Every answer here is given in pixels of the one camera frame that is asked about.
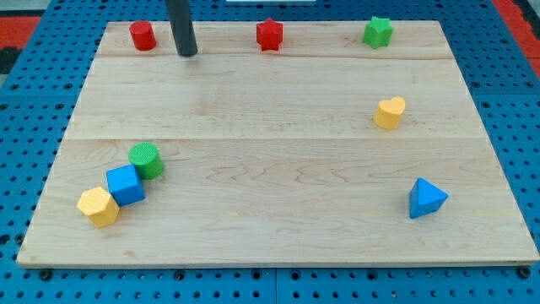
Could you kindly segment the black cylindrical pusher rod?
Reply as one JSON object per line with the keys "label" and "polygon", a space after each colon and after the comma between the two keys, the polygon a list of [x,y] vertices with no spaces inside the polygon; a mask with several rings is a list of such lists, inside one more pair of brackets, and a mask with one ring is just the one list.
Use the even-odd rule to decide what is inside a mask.
{"label": "black cylindrical pusher rod", "polygon": [[171,32],[177,53],[182,57],[192,57],[198,53],[197,39],[193,29],[188,0],[165,0]]}

